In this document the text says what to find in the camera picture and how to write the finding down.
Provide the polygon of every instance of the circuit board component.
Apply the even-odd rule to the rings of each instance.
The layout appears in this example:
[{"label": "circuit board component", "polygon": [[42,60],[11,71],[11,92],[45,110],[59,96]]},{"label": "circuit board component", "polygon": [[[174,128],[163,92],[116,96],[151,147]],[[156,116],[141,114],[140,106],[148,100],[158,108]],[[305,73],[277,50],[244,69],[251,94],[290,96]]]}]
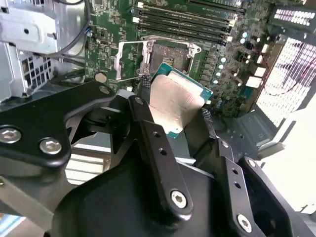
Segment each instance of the circuit board component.
[{"label": "circuit board component", "polygon": [[[278,0],[281,5],[299,0]],[[113,89],[134,91],[161,63],[211,89],[215,113],[236,117],[254,90],[242,75],[273,48],[271,0],[93,0],[87,77],[102,72]],[[262,52],[269,57],[269,50]]]}]

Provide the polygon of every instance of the black plastic arm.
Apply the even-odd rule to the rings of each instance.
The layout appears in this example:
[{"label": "black plastic arm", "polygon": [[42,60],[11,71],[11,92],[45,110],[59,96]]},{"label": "black plastic arm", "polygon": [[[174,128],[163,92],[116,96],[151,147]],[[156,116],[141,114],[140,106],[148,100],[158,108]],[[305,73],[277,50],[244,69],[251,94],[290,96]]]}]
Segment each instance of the black plastic arm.
[{"label": "black plastic arm", "polygon": [[[53,237],[314,236],[256,164],[236,164],[207,111],[185,127],[195,167],[178,163],[140,92],[94,81],[1,112],[0,201]],[[111,135],[110,170],[74,187],[71,147],[96,132]]]}]

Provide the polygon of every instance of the dimm slot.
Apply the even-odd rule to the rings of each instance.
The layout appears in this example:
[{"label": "dimm slot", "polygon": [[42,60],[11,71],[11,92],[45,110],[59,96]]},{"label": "dimm slot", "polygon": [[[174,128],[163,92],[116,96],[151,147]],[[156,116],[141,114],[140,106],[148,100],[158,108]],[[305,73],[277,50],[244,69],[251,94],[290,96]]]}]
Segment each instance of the dimm slot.
[{"label": "dimm slot", "polygon": [[187,41],[206,41],[206,42],[212,42],[212,43],[217,43],[217,44],[225,44],[220,38],[213,38],[213,39],[205,39],[205,37],[199,37],[199,36],[193,36],[190,34],[186,34],[184,32],[175,32],[173,30],[169,30],[166,28],[160,28],[160,27],[155,27],[154,29],[152,28],[152,26],[150,25],[146,25],[146,24],[139,24],[139,30],[146,30],[148,32],[152,32],[156,35],[161,35],[162,33],[165,34],[170,34],[173,35],[176,38],[179,39],[179,37],[184,37],[186,38]]},{"label": "dimm slot", "polygon": [[205,26],[205,27],[211,27],[214,28],[216,30],[222,31],[222,32],[227,32],[229,31],[228,26],[224,26],[224,25],[219,25],[216,24],[214,22],[210,22],[210,21],[206,21],[206,22],[201,22],[195,19],[188,19],[188,18],[183,18],[181,16],[175,16],[174,14],[170,14],[167,12],[155,12],[155,11],[143,11],[142,14],[140,15],[140,17],[142,16],[148,16],[148,17],[160,17],[160,18],[164,18],[164,19],[170,19],[170,20],[175,20],[175,21],[179,21],[179,22],[184,22],[184,23],[191,23],[191,24],[196,24],[196,25],[201,25],[201,26]]},{"label": "dimm slot", "polygon": [[163,6],[151,6],[149,4],[145,4],[144,8],[148,8],[148,9],[155,9],[158,11],[164,11],[164,12],[169,12],[171,14],[178,14],[178,15],[182,15],[182,16],[187,16],[187,17],[194,17],[196,19],[200,19],[200,20],[206,20],[206,21],[214,21],[217,22],[219,24],[229,24],[230,21],[226,20],[226,19],[221,19],[221,18],[215,18],[215,17],[210,17],[210,16],[201,16],[201,15],[197,15],[197,14],[192,14],[192,13],[188,13],[188,12],[184,12],[184,11],[180,11],[180,10],[175,10],[175,9],[168,9],[167,7],[163,7]]},{"label": "dimm slot", "polygon": [[246,13],[246,10],[243,8],[228,6],[228,5],[223,5],[223,4],[209,2],[209,1],[203,1],[203,0],[189,0],[188,4],[197,5],[197,6],[204,6],[204,7],[208,7],[208,8],[217,8],[217,9],[220,9],[222,11],[227,11],[227,12],[231,12],[231,13],[235,13],[235,14],[239,14],[239,15],[243,15],[243,16]]},{"label": "dimm slot", "polygon": [[[143,19],[143,22],[155,24],[157,21],[155,21],[155,19],[148,18],[148,19]],[[210,32],[209,29],[205,29],[205,28],[199,30],[196,26],[193,26],[193,25],[184,26],[184,25],[179,25],[179,24],[173,24],[172,22],[168,22],[168,21],[162,20],[162,19],[160,20],[160,24],[165,25],[165,26],[170,26],[170,27],[176,27],[178,29],[183,29],[183,30],[187,30],[190,32],[204,33],[206,35],[215,36],[215,37],[223,37],[224,36],[224,34],[221,32],[215,32],[215,31]]]}]

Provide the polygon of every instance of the vent grille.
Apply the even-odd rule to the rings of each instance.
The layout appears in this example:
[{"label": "vent grille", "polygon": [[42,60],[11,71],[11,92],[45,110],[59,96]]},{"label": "vent grille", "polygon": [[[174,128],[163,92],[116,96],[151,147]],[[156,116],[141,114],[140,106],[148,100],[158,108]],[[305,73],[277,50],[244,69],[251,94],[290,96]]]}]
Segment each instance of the vent grille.
[{"label": "vent grille", "polygon": [[42,87],[51,74],[50,58],[29,57],[22,61],[24,79],[32,92]]},{"label": "vent grille", "polygon": [[288,38],[257,105],[279,127],[284,118],[298,109],[315,75],[316,47]]},{"label": "vent grille", "polygon": [[34,5],[44,5],[44,0],[30,0]]},{"label": "vent grille", "polygon": [[310,19],[314,19],[314,12],[307,11],[295,11],[295,10],[286,10],[286,9],[278,9],[276,14],[274,15],[275,19],[279,19],[282,21],[289,21],[295,24],[300,25],[310,25]]}]

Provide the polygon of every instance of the black cable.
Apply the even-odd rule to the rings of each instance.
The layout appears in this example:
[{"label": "black cable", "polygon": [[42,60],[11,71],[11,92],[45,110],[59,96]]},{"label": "black cable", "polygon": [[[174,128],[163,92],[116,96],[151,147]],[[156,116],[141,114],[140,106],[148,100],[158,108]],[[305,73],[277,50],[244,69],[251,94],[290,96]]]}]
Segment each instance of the black cable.
[{"label": "black cable", "polygon": [[59,77],[54,77],[50,80],[50,83],[58,84],[59,82],[67,80],[67,79],[73,79],[73,78],[83,77],[83,76],[84,76],[84,69],[79,69],[73,72],[66,73]]},{"label": "black cable", "polygon": [[84,3],[85,3],[85,11],[86,11],[86,16],[87,16],[87,22],[85,23],[83,28],[80,30],[79,34],[73,39],[73,41],[70,42],[69,45],[67,45],[63,49],[59,50],[58,52],[51,53],[51,54],[39,54],[40,56],[47,57],[47,58],[56,58],[56,57],[63,56],[64,53],[66,53],[70,49],[72,49],[79,42],[80,38],[85,35],[85,30],[87,29],[87,27],[90,24],[91,15],[90,15],[90,3],[89,3],[89,0],[84,0]]},{"label": "black cable", "polygon": [[62,1],[62,0],[53,0],[53,1],[56,3],[64,4],[64,5],[78,5],[84,2],[84,0],[79,0],[77,2],[67,2],[67,1]]},{"label": "black cable", "polygon": [[63,57],[64,57],[64,58],[78,58],[78,59],[84,59],[84,57],[80,57],[80,55],[81,55],[81,53],[82,53],[83,50],[84,50],[84,47],[85,47],[85,44],[87,43],[87,40],[88,40],[88,36],[85,35],[85,36],[84,36],[84,40],[83,40],[83,45],[82,45],[80,51],[79,51],[77,54],[75,54],[75,55],[63,54]]},{"label": "black cable", "polygon": [[72,58],[64,58],[64,62],[65,63],[72,63],[72,64],[75,64],[79,67],[83,67],[83,68],[85,67],[85,64],[83,62],[79,62],[79,61],[74,60]]}]

